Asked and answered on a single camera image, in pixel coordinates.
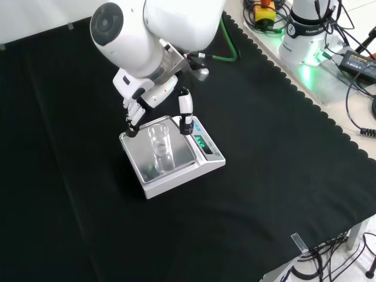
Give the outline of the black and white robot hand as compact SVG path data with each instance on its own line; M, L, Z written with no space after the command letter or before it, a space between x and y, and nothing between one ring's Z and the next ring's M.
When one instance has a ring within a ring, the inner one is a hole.
M134 78L124 69L118 70L113 78L113 84L123 97L125 133L128 137L135 137L146 114L157 108L175 90L178 94L181 115L180 133L182 135L193 133L193 99L187 88L177 86L178 81L178 77L173 75L167 82L157 85L150 79Z

